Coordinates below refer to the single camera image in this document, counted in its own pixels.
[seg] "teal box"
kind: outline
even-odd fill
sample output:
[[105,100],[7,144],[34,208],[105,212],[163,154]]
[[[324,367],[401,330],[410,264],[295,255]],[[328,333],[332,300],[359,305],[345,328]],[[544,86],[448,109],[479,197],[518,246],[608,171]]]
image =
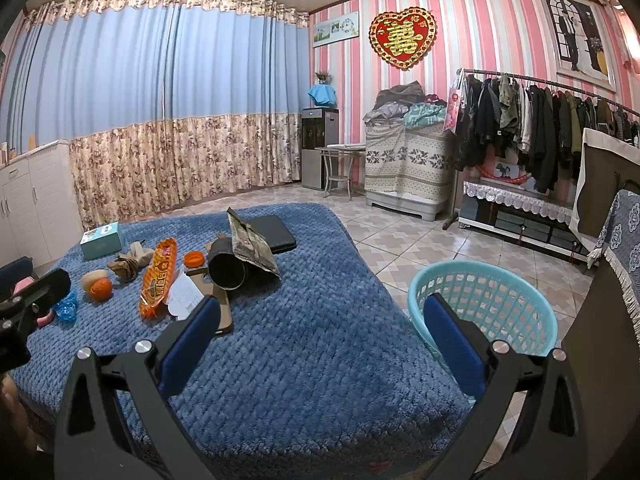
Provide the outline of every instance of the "teal box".
[[122,231],[117,222],[87,231],[80,240],[80,248],[85,260],[94,260],[105,254],[120,251],[124,244]]

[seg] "curtain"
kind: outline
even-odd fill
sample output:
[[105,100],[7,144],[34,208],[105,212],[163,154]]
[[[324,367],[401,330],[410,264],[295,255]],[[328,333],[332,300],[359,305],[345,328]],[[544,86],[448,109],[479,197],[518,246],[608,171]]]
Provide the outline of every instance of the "curtain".
[[264,0],[47,4],[8,61],[0,142],[71,139],[88,228],[298,179],[306,19]]

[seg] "snack package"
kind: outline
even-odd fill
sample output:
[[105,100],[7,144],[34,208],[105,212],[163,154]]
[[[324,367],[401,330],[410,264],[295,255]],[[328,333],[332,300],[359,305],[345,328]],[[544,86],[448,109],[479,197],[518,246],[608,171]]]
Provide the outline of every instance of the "snack package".
[[151,265],[142,278],[142,292],[138,309],[143,317],[155,317],[158,306],[169,293],[177,256],[178,244],[174,238],[167,238],[156,247]]

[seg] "teal plastic basket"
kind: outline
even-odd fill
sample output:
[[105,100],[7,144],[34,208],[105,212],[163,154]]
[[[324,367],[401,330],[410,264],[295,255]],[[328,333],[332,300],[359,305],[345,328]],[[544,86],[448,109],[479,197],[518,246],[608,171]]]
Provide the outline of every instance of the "teal plastic basket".
[[428,295],[439,292],[463,320],[489,339],[501,339],[519,353],[546,356],[556,345],[558,323],[545,297],[508,270],[482,262],[449,260],[424,268],[409,286],[409,314],[422,338],[439,356],[424,324]]

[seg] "black laptop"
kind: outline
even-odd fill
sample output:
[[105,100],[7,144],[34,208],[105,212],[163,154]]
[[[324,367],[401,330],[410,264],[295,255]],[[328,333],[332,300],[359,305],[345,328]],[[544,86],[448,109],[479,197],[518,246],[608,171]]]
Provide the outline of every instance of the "black laptop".
[[295,249],[296,239],[276,215],[258,216],[247,221],[267,241],[273,254]]

